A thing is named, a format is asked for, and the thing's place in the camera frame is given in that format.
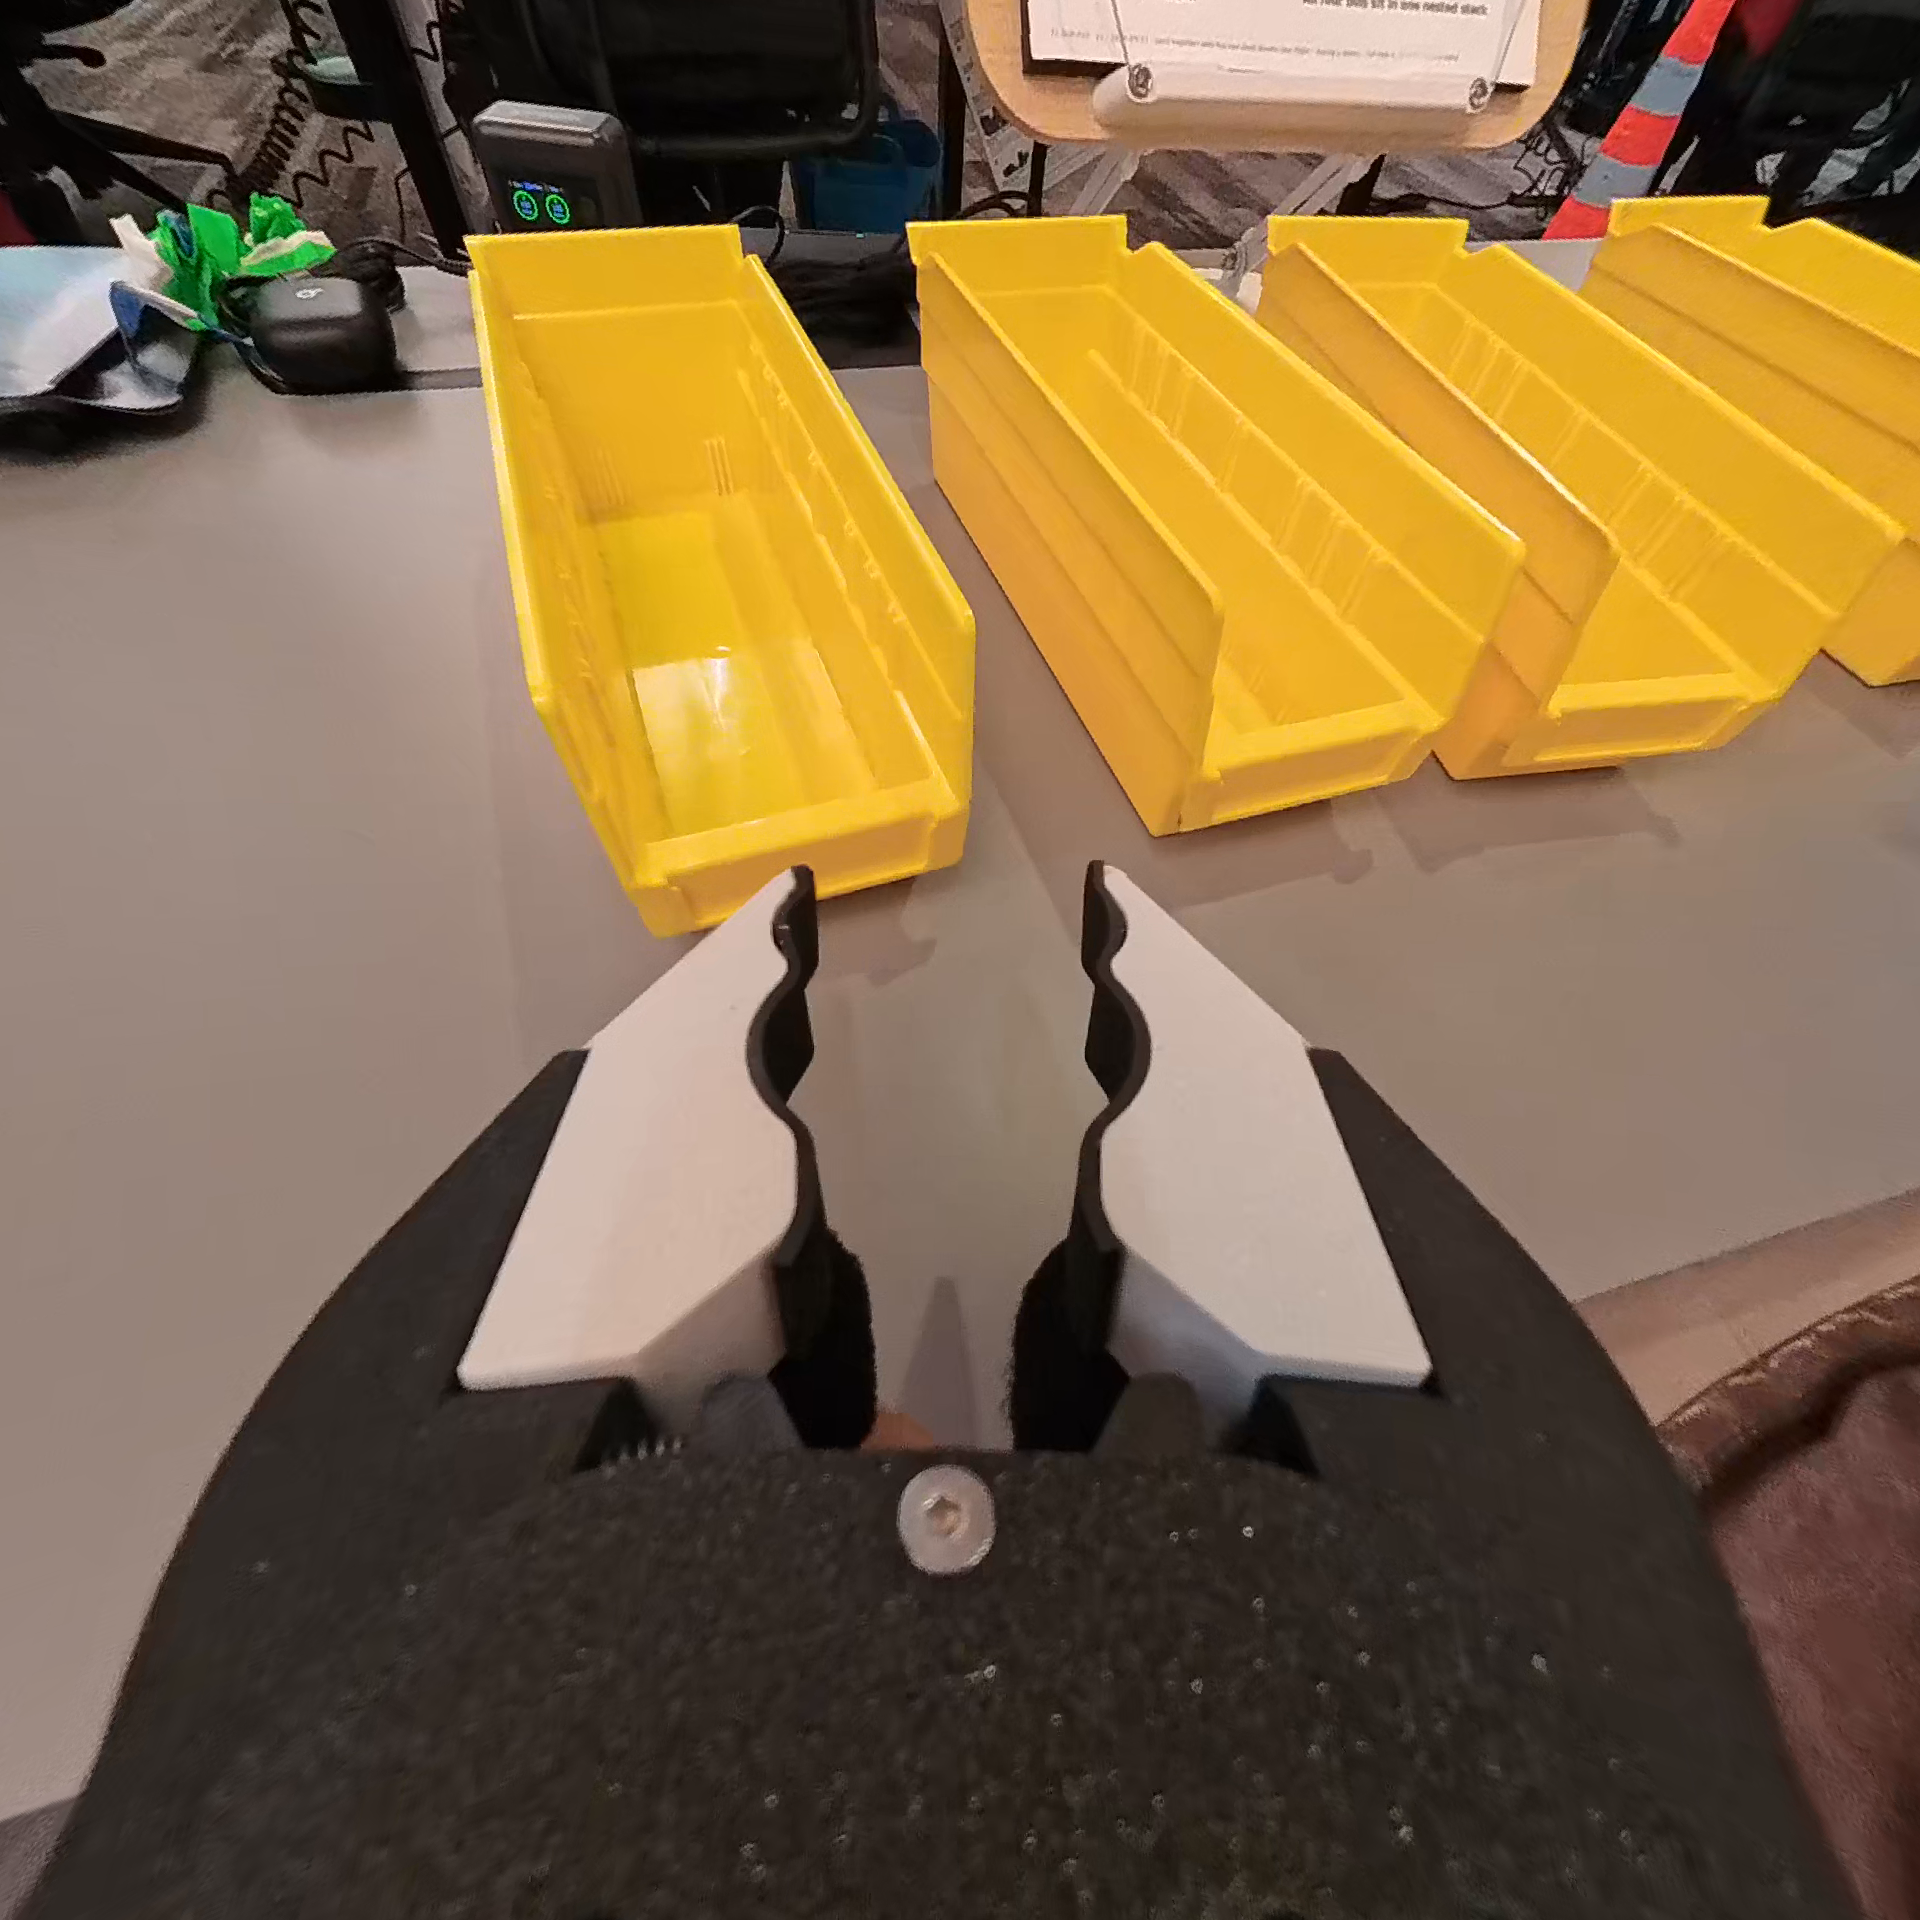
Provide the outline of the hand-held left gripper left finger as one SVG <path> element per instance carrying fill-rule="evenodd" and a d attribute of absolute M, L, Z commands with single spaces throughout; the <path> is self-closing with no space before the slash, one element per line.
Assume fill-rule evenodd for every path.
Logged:
<path fill-rule="evenodd" d="M 788 1111 L 810 1041 L 779 1063 L 776 1026 L 810 972 L 810 871 L 787 871 L 586 1041 L 460 1389 L 627 1381 L 649 1417 L 696 1417 L 797 1343 L 776 1258 L 818 1203 Z"/>

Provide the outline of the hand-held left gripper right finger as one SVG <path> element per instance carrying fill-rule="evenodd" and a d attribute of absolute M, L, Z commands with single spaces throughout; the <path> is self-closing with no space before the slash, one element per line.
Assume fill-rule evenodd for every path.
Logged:
<path fill-rule="evenodd" d="M 1120 863 L 1079 891 L 1077 1336 L 1206 1437 L 1267 1381 L 1426 1389 L 1429 1352 L 1309 1041 Z"/>

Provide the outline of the yellow plastic storage bin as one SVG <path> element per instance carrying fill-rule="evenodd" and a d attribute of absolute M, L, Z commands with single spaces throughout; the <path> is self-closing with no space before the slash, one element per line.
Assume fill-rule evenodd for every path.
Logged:
<path fill-rule="evenodd" d="M 520 672 L 651 934 L 958 863 L 974 621 L 732 226 L 477 232 Z"/>
<path fill-rule="evenodd" d="M 1899 526 L 1463 220 L 1269 217 L 1258 320 L 1524 544 L 1451 781 L 1705 756 L 1882 574 Z"/>
<path fill-rule="evenodd" d="M 1621 198 L 1578 294 L 1899 521 L 1828 653 L 1917 684 L 1920 266 L 1766 198 Z"/>
<path fill-rule="evenodd" d="M 1524 536 L 1120 217 L 910 226 L 935 479 L 1151 833 L 1418 773 Z"/>

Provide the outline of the grey desk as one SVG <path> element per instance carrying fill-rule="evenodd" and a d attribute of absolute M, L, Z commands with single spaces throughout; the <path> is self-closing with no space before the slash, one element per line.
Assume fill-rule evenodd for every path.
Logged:
<path fill-rule="evenodd" d="M 463 287 L 403 326 L 427 386 L 206 357 L 168 433 L 3 453 L 3 1819 L 79 1791 L 292 1336 L 683 952 L 520 684 Z M 882 1405 L 1006 1437 L 1100 1109 L 1096 856 L 1414 1121 L 1652 1419 L 1917 1276 L 1910 684 L 1812 661 L 1726 750 L 1151 839 L 930 479 L 924 370 L 838 379 L 974 611 L 961 863 L 831 899 L 806 994 Z"/>

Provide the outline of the person's brown trousers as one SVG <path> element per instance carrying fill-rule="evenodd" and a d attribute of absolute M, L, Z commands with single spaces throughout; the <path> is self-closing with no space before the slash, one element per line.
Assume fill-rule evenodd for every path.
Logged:
<path fill-rule="evenodd" d="M 1920 1909 L 1920 1286 L 1837 1305 L 1656 1427 L 1693 1490 L 1818 1833 Z"/>

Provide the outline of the black pouch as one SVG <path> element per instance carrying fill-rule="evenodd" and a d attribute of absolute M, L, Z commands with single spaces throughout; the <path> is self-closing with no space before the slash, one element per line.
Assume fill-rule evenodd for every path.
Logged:
<path fill-rule="evenodd" d="M 403 386 L 393 307 L 358 276 L 263 276 L 248 298 L 241 357 L 281 397 Z"/>

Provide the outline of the blue container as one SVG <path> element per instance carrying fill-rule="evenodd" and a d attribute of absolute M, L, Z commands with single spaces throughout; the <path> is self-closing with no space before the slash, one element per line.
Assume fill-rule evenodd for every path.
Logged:
<path fill-rule="evenodd" d="M 796 209 L 822 232 L 899 232 L 941 217 L 943 142 L 924 119 L 878 119 L 838 152 L 796 159 Z"/>

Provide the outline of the black power station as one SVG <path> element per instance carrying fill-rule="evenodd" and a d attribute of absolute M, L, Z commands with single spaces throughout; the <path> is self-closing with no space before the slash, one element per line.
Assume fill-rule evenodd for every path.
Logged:
<path fill-rule="evenodd" d="M 636 227 L 636 159 L 617 115 L 491 99 L 467 126 L 498 232 Z"/>

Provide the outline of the green plastic object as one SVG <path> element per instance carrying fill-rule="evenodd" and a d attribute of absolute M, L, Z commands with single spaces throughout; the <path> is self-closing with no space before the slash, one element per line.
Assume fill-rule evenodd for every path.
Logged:
<path fill-rule="evenodd" d="M 145 316 L 220 329 L 241 290 L 334 261 L 334 242 L 279 193 L 249 193 L 241 217 L 206 203 L 161 209 L 148 227 L 118 210 L 108 232 L 118 247 L 108 311 L 121 333 Z"/>

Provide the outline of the wooden sign board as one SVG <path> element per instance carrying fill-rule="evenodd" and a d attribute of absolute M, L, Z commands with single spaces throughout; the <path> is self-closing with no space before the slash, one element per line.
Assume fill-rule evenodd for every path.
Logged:
<path fill-rule="evenodd" d="M 961 2 L 980 83 L 1018 131 L 1042 147 L 1120 147 L 1120 148 L 1309 148 L 1309 152 L 1451 152 L 1500 148 L 1533 131 L 1556 106 L 1578 54 L 1587 2 L 1548 0 L 1536 11 L 1536 81 L 1496 87 L 1472 115 L 1438 110 L 1359 110 L 1359 106 L 1222 106 L 1178 110 L 1151 126 L 1110 131 L 1096 115 L 1088 76 L 1022 72 L 1022 11 L 1016 0 Z"/>

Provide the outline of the orange traffic cone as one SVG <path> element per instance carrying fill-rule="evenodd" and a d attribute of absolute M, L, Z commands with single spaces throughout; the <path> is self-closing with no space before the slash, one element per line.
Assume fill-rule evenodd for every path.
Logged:
<path fill-rule="evenodd" d="M 1553 209 L 1543 242 L 1601 238 L 1610 209 L 1652 188 L 1731 11 L 1731 0 L 1686 2 L 1657 56 L 1636 81 L 1629 106 L 1606 126 L 1599 152 Z"/>

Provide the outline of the printed instruction sheet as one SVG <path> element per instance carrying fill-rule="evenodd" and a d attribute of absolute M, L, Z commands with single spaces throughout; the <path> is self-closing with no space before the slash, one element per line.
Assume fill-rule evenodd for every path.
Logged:
<path fill-rule="evenodd" d="M 1026 0 L 1035 67 L 1536 81 L 1536 0 Z"/>

